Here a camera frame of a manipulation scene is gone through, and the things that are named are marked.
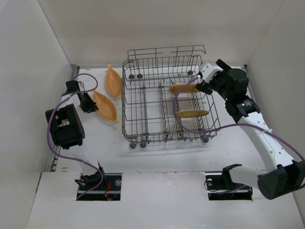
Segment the round woven plate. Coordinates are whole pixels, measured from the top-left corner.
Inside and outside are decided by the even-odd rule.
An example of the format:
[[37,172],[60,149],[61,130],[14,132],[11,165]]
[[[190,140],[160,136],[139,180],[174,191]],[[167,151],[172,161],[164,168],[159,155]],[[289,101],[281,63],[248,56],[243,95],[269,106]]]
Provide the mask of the round woven plate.
[[209,111],[206,110],[183,110],[176,113],[178,118],[196,118],[201,116],[206,116]]
[[179,91],[181,91],[181,93],[199,93],[200,92],[196,88],[195,83],[191,83],[189,85],[186,85],[185,83],[173,84],[169,87],[168,91],[173,94],[176,94]]

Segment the fish-shaped woven plate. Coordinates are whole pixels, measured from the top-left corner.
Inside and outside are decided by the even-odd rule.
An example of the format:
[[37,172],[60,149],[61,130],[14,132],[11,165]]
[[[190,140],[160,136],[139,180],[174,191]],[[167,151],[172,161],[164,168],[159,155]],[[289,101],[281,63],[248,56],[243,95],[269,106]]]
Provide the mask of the fish-shaped woven plate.
[[105,87],[110,95],[117,100],[120,98],[122,92],[122,78],[112,68],[111,64],[108,64],[108,70],[105,75]]
[[103,119],[118,124],[118,113],[116,106],[107,96],[93,91],[93,101],[96,103],[98,110],[97,114]]

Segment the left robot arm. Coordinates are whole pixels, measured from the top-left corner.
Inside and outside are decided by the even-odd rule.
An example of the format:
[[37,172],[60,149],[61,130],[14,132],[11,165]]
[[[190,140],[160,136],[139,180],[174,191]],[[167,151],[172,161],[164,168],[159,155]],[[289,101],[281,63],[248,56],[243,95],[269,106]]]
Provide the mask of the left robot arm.
[[80,186],[95,186],[107,181],[99,162],[94,160],[84,144],[85,131],[78,115],[78,109],[84,113],[97,112],[99,108],[86,91],[82,91],[79,82],[66,82],[67,91],[61,96],[56,109],[45,112],[50,128],[47,133],[56,146],[66,150],[61,157],[75,161],[82,168],[83,174],[76,180]]

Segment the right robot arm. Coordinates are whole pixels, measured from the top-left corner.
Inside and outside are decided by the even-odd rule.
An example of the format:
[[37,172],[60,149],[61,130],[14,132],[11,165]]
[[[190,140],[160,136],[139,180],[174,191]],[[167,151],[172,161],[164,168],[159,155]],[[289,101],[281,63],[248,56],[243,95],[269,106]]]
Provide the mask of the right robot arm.
[[297,162],[283,147],[295,148],[272,133],[259,106],[247,95],[247,73],[232,68],[222,60],[216,67],[203,62],[198,70],[201,82],[196,88],[206,94],[217,92],[225,101],[225,108],[233,118],[233,126],[240,127],[258,151],[265,170],[249,169],[234,164],[223,169],[226,182],[254,187],[266,199],[274,199],[305,187],[305,158]]

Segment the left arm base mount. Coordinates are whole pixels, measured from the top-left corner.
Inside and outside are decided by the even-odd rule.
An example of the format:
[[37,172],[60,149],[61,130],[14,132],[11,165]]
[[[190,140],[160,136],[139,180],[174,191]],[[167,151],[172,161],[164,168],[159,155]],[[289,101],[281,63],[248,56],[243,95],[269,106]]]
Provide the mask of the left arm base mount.
[[78,184],[76,200],[78,201],[120,201],[122,188],[121,173],[106,173],[102,183],[95,189],[88,191],[99,183],[99,173],[84,176],[81,174],[75,182]]

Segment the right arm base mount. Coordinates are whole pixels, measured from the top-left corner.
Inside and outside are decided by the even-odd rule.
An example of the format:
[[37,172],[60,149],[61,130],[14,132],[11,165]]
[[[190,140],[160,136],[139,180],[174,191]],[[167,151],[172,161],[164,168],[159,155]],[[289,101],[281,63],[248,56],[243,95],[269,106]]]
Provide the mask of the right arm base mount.
[[220,171],[206,172],[204,188],[209,201],[252,200],[253,189],[249,186],[234,183]]

